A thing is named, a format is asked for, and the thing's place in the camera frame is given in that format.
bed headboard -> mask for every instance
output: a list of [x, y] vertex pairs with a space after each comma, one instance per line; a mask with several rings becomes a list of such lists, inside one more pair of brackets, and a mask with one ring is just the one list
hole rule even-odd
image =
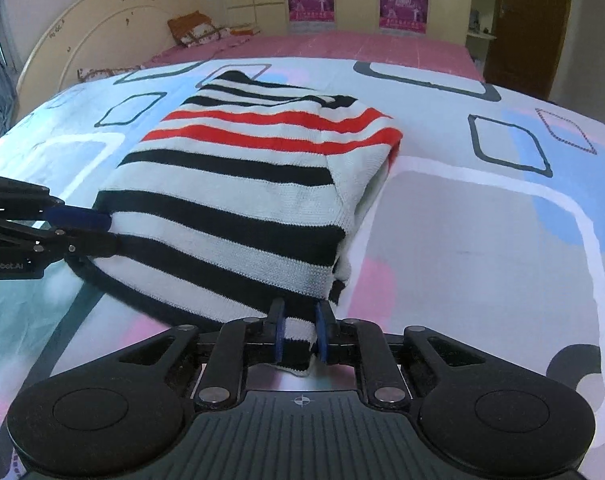
[[129, 67], [173, 46], [167, 20], [198, 9], [195, 0], [80, 0], [27, 59], [18, 80], [15, 121], [77, 83], [79, 68]]

pillow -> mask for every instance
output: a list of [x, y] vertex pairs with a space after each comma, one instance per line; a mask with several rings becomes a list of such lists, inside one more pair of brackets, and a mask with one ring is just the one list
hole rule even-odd
[[[227, 42], [227, 44], [222, 47], [222, 50], [224, 50], [225, 48], [227, 48], [228, 46], [236, 46], [238, 44], [244, 43], [245, 41], [250, 40], [250, 36], [255, 36], [257, 34], [260, 33], [260, 29], [255, 26], [255, 25], [240, 25], [238, 27], [224, 27], [222, 29], [220, 29], [220, 34], [219, 37], [216, 38], [215, 36], [209, 36], [209, 38], [202, 38], [200, 41], [194, 41], [192, 43], [189, 43], [187, 45], [188, 48], [191, 48], [193, 46], [201, 46], [207, 43], [212, 43], [214, 41], [220, 41], [222, 42], [222, 40], [226, 40], [228, 38], [232, 38], [232, 40], [230, 42]], [[240, 43], [235, 43], [233, 41], [233, 38], [237, 38], [237, 40], [243, 40], [240, 41]]]
[[192, 44], [206, 44], [231, 36], [228, 27], [219, 27], [212, 23], [212, 19], [201, 12], [192, 12], [167, 22], [171, 35], [176, 42], [186, 46]]

orange pillow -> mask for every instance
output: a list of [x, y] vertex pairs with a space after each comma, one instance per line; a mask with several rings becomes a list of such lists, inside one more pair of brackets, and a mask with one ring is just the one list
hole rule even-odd
[[208, 15], [197, 10], [186, 16], [169, 20], [167, 25], [176, 42], [186, 46], [194, 43], [210, 43], [230, 35], [228, 28], [218, 27], [212, 23], [212, 19]]

bedsheet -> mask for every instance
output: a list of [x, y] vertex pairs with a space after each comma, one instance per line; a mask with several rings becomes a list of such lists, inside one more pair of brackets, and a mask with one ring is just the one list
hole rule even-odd
[[[226, 70], [362, 99], [397, 120], [399, 156], [349, 252], [337, 317], [426, 325], [577, 389], [593, 407], [582, 464], [605, 480], [605, 124], [492, 85], [327, 59], [211, 60], [74, 86], [0, 139], [0, 175], [91, 206], [124, 154]], [[24, 473], [3, 427], [21, 388], [165, 330], [64, 263], [0, 282], [0, 478]], [[345, 388], [257, 367], [250, 386]]]
[[321, 57], [354, 59], [434, 70], [483, 81], [467, 49], [429, 38], [335, 30], [289, 36], [233, 36], [201, 46], [177, 45], [154, 56], [145, 67], [208, 59]]

crosshair mark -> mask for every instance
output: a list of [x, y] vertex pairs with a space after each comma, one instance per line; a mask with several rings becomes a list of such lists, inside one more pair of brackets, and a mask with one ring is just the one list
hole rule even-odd
[[[585, 132], [583, 130], [581, 130], [580, 126], [578, 126], [574, 121], [570, 121], [569, 119], [567, 119], [565, 117], [562, 117], [560, 115], [552, 114], [551, 112], [548, 112], [546, 110], [540, 110], [540, 108], [536, 108], [536, 113], [541, 118], [541, 121], [545, 124], [545, 126], [547, 127], [547, 130], [551, 133], [551, 136], [554, 139], [559, 140], [560, 142], [564, 142], [565, 144], [568, 144], [569, 146], [573, 146], [574, 148], [578, 148], [579, 150], [582, 150], [584, 152], [592, 153], [593, 155], [598, 155], [598, 152], [594, 148], [594, 145], [587, 138]], [[560, 119], [561, 121], [566, 121], [567, 123], [569, 123], [572, 126], [574, 126], [580, 132], [580, 135], [583, 136], [583, 139], [585, 139], [585, 142], [588, 143], [589, 148], [586, 148], [585, 146], [580, 146], [580, 145], [578, 145], [576, 143], [571, 142], [570, 140], [563, 139], [562, 137], [559, 137], [558, 135], [556, 135], [553, 132], [553, 129], [551, 128], [549, 122], [547, 120], [545, 120], [545, 117], [544, 117], [543, 114], [549, 115], [551, 117], [555, 117], [557, 119]]]
[[[536, 146], [536, 149], [538, 150], [538, 154], [541, 156], [541, 160], [542, 160], [544, 167], [537, 168], [535, 166], [519, 164], [517, 162], [503, 160], [501, 158], [494, 158], [494, 157], [489, 156], [486, 153], [484, 153], [483, 148], [481, 147], [481, 140], [480, 140], [480, 137], [478, 134], [478, 127], [476, 124], [476, 122], [478, 120], [489, 121], [491, 123], [501, 124], [502, 126], [516, 128], [518, 130], [525, 132], [534, 141], [534, 145]], [[480, 160], [484, 160], [485, 162], [489, 162], [491, 164], [498, 164], [499, 166], [506, 166], [508, 168], [514, 168], [515, 170], [532, 171], [533, 173], [538, 173], [538, 174], [541, 174], [542, 176], [546, 176], [548, 178], [553, 177], [553, 171], [551, 170], [551, 165], [549, 164], [549, 161], [547, 160], [547, 156], [545, 155], [545, 152], [543, 151], [543, 149], [540, 145], [540, 142], [538, 142], [538, 139], [536, 138], [536, 136], [532, 132], [530, 132], [528, 129], [523, 128], [522, 126], [518, 126], [518, 124], [503, 123], [503, 121], [497, 121], [496, 119], [491, 119], [488, 117], [482, 117], [482, 116], [478, 116], [478, 115], [469, 115], [468, 121], [469, 121], [469, 127], [470, 127], [470, 132], [471, 132], [471, 143], [473, 145], [473, 152], [476, 154], [476, 156]]]
[[298, 404], [298, 406], [303, 407], [303, 406], [307, 406], [307, 404], [309, 404], [310, 402], [313, 402], [313, 400], [311, 400], [307, 396], [300, 395], [294, 399], [294, 402], [296, 404]]

